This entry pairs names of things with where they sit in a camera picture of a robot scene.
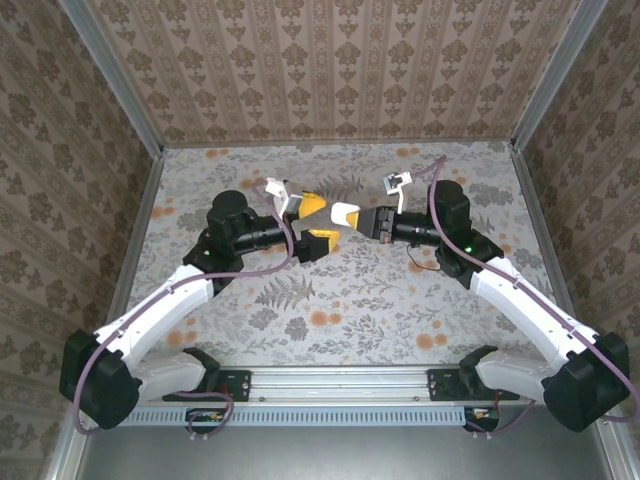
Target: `white cable clip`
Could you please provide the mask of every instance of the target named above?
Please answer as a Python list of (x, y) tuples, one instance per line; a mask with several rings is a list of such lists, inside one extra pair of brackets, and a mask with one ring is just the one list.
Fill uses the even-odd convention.
[(382, 180), (387, 195), (398, 195), (398, 213), (402, 213), (407, 208), (407, 197), (404, 195), (402, 187), (412, 182), (411, 172), (393, 172), (386, 175)]
[(569, 335), (571, 335), (572, 337), (575, 337), (575, 332), (576, 330), (578, 330), (578, 327), (576, 325), (573, 326), (573, 328), (571, 330), (569, 330)]

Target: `black cylinder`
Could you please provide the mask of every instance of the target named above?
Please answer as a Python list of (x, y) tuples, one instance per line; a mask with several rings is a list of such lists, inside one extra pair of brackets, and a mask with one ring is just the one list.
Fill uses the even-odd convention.
[(392, 238), (394, 241), (408, 242), (413, 245), (437, 246), (440, 234), (433, 225), (429, 215), (424, 213), (405, 212), (393, 218)]
[(257, 217), (253, 219), (250, 229), (234, 240), (233, 249), (236, 255), (242, 255), (256, 250), (264, 250), (280, 243), (286, 243), (286, 241), (287, 237), (275, 218), (271, 216)]

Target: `metal frame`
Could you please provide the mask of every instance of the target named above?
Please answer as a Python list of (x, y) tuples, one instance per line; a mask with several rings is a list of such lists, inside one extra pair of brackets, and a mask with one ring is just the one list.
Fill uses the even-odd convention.
[(586, 0), (576, 7), (569, 26), (513, 131), (511, 138), (517, 151), (524, 151), (606, 4), (607, 0)]
[(149, 155), (154, 160), (159, 159), (162, 154), (160, 134), (147, 115), (141, 99), (120, 68), (120, 63), (109, 47), (109, 42), (91, 13), (91, 9), (84, 0), (60, 0), (60, 4), (129, 117)]
[(133, 224), (133, 230), (131, 231), (131, 238), (129, 239), (129, 245), (127, 246), (127, 253), (125, 254), (124, 261), (122, 262), (120, 276), (118, 277), (118, 282), (116, 283), (116, 288), (113, 292), (113, 300), (111, 301), (109, 313), (107, 314), (107, 322), (111, 322), (127, 312), (127, 304), (131, 297), (133, 281), (135, 279), (136, 270), (138, 269), (140, 255), (142, 254), (144, 237), (147, 234), (149, 220), (151, 220), (151, 211), (153, 210), (156, 194), (160, 188), (163, 168), (164, 159), (162, 158), (151, 164), (147, 184), (144, 187), (144, 193), (140, 200), (138, 215), (136, 216), (136, 221)]
[[(551, 238), (544, 222), (542, 210), (537, 201), (535, 190), (524, 157), (511, 149), (516, 174), (522, 186), (527, 208), (531, 215), (534, 231), (540, 250), (547, 266), (549, 279), (556, 295), (556, 301), (568, 313), (573, 314), (566, 285), (562, 279), (559, 264), (553, 250)], [(139, 214), (132, 239), (139, 242), (145, 236), (153, 199), (159, 187), (162, 164), (157, 166), (154, 179), (150, 177), (145, 188), (146, 215)], [(137, 265), (136, 250), (132, 247), (131, 264)], [(135, 268), (129, 267), (118, 280), (117, 291), (128, 299), (135, 275)], [(374, 366), (374, 367), (223, 367), (224, 369), (244, 369), (252, 371), (252, 394), (250, 406), (254, 409), (284, 407), (406, 407), (420, 411), (436, 406), (455, 407), (488, 406), (493, 402), (430, 402), (425, 372), (433, 368), (450, 368), (450, 365), (420, 366)], [(522, 401), (505, 402), (512, 405), (524, 404)], [(184, 407), (185, 403), (148, 403), (145, 407), (167, 408)], [(199, 407), (216, 405), (215, 402), (198, 403)], [(616, 480), (640, 479), (637, 458), (631, 447), (631, 441), (625, 427), (598, 421), (597, 430)], [(78, 434), (70, 413), (67, 414), (56, 450), (49, 468), (47, 480), (70, 480), (78, 471), (86, 438)]]
[(547, 222), (544, 219), (542, 207), (540, 206), (540, 201), (538, 200), (538, 195), (536, 194), (536, 189), (533, 185), (533, 179), (529, 173), (529, 168), (524, 160), (524, 155), (521, 150), (516, 150), (512, 146), (509, 146), (509, 150), (511, 152), (513, 167), (516, 170), (516, 176), (520, 182), (522, 196), (524, 197), (527, 210), (529, 211), (529, 217), (531, 218), (531, 224), (533, 225), (533, 232), (538, 240), (542, 260), (547, 268), (549, 283), (551, 283), (551, 289), (553, 290), (556, 303), (561, 309), (575, 318), (576, 312), (573, 309), (573, 304), (571, 303), (571, 296), (569, 295), (567, 284), (564, 281), (560, 262), (558, 262), (556, 251), (553, 248), (553, 242), (551, 241), (551, 235), (547, 228)]

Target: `patterned table surface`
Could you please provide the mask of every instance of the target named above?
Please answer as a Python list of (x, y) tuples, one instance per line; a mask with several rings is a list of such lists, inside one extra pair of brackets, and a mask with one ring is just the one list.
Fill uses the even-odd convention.
[[(250, 205), (258, 206), (250, 186), (273, 176), (330, 202), (393, 204), (383, 175), (419, 170), (442, 154), (449, 161), (441, 178), (464, 186), (475, 228), (551, 294), (505, 142), (264, 146), (165, 151), (130, 307), (181, 264), (206, 226), (211, 200), (225, 189), (245, 192)], [(424, 211), (429, 180), (417, 179), (407, 189), (409, 209)], [(318, 215), (317, 222), (323, 221)], [(419, 264), (437, 267), (433, 249), (411, 253)], [(250, 254), (245, 270), (274, 266), (283, 256), (284, 247)], [(314, 264), (294, 260), (271, 276), (233, 281), (177, 325), (151, 355), (196, 345), (224, 365), (422, 364), (457, 362), (484, 344), (536, 355), (494, 307), (443, 273), (416, 267), (405, 245), (379, 245), (343, 229), (336, 251)]]

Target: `gray floor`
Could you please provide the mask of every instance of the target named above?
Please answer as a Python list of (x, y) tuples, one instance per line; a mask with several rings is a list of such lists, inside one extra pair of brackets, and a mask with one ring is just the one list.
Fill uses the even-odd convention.
[(79, 479), (607, 480), (594, 432), (544, 409), (492, 440), (461, 428), (229, 428), (190, 441), (176, 428), (119, 428), (89, 440)]

